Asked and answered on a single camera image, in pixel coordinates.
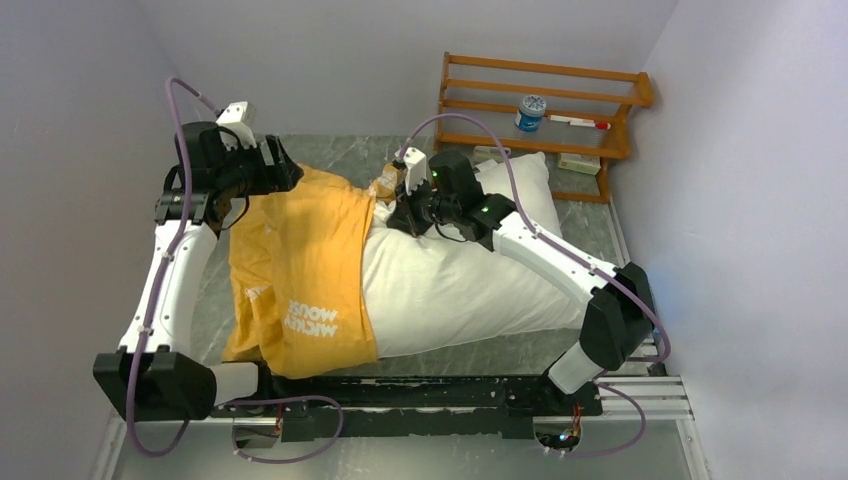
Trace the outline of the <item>white pillow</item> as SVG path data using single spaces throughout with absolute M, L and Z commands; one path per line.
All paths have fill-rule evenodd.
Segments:
M 577 301 L 520 263 L 452 226 L 414 238 L 373 210 L 362 261 L 366 312 L 380 358 L 412 355 L 501 335 L 581 328 Z

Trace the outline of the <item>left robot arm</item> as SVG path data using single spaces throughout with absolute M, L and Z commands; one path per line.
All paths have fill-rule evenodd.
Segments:
M 155 247 L 139 305 L 116 351 L 93 364 L 97 384 L 128 422 L 203 420 L 231 401 L 261 416 L 277 400 L 257 362 L 207 367 L 193 359 L 191 325 L 233 200 L 289 192 L 303 170 L 276 135 L 209 121 L 182 132 L 154 209 Z

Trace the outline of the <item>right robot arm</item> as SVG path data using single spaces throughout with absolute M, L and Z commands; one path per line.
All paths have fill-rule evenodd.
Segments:
M 405 178 L 396 189 L 390 227 L 414 236 L 454 227 L 463 240 L 529 268 L 581 308 L 577 343 L 547 368 L 549 380 L 539 389 L 548 412 L 565 413 L 584 384 L 619 369 L 656 329 L 641 267 L 617 267 L 573 249 L 522 212 L 516 196 L 484 192 L 463 155 L 427 157 L 405 147 L 392 164 Z

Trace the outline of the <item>blue and orange pillowcase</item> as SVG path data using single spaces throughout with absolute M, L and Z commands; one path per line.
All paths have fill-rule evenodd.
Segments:
M 230 234 L 235 327 L 222 359 L 262 361 L 289 379 L 376 361 L 363 254 L 376 206 L 400 184 L 391 165 L 366 189 L 303 172 L 289 192 L 249 197 Z

